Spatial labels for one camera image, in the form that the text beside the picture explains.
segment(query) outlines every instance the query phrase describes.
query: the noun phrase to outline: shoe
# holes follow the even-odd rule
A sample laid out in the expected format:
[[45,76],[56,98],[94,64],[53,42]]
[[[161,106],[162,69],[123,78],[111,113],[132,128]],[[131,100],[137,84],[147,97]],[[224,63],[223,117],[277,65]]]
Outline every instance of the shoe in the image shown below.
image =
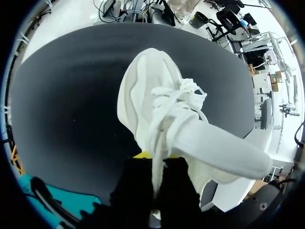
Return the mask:
[[238,176],[258,179],[271,171],[267,154],[208,123],[201,112],[206,97],[193,79],[182,78],[165,52],[149,48],[129,65],[119,90],[117,114],[142,151],[152,156],[155,196],[162,182],[163,160],[170,155],[185,157],[190,179],[201,194],[210,179],[230,183]]
[[187,21],[184,19],[184,16],[180,16],[178,13],[174,14],[174,19],[176,22],[178,22],[181,25],[184,25],[187,23]]

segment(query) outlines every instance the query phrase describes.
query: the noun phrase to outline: black table surface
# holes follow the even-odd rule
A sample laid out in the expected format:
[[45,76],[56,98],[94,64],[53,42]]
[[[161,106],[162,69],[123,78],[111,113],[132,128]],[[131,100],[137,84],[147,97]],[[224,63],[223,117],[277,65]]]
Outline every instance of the black table surface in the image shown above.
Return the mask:
[[120,83],[133,58],[150,47],[167,52],[183,78],[207,92],[202,111],[211,124],[241,138],[253,129],[251,76],[232,53],[168,26],[92,26],[40,48],[13,79],[12,131],[27,174],[108,202],[123,161],[140,152],[117,118]]

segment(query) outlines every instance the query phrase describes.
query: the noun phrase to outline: teal mat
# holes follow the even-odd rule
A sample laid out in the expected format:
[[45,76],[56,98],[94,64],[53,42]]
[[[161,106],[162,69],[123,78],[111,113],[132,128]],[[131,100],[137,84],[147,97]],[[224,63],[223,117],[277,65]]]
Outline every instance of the teal mat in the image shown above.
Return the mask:
[[[18,183],[25,194],[34,196],[30,189],[31,178],[31,176],[25,174],[18,180]],[[81,219],[81,210],[92,213],[94,211],[93,203],[101,204],[99,199],[95,196],[68,192],[49,185],[47,185],[47,188],[54,199],[61,201],[61,206],[63,208],[79,219]],[[52,228],[56,228],[59,225],[61,221],[60,218],[46,210],[37,199],[29,196],[27,196],[27,199]]]

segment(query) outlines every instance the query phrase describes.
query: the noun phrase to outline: screw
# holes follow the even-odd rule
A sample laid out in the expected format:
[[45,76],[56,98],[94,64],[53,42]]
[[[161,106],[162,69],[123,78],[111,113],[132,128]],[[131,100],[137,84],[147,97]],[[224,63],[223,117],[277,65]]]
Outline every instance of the screw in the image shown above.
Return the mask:
[[265,211],[266,208],[267,208],[267,203],[262,203],[262,204],[259,206],[259,209],[260,209],[261,211]]

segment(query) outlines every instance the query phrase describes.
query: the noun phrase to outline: chair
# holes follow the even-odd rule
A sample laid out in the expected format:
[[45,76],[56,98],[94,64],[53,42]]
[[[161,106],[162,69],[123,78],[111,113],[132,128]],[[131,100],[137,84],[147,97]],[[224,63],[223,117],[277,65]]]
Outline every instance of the chair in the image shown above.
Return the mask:
[[228,35],[229,33],[236,35],[235,30],[242,26],[240,20],[236,16],[239,11],[240,8],[238,5],[226,6],[222,11],[216,13],[216,16],[220,21],[221,25],[217,24],[212,19],[209,20],[209,23],[216,27],[216,33],[213,33],[209,27],[206,28],[213,37],[213,42],[218,41],[220,38]]

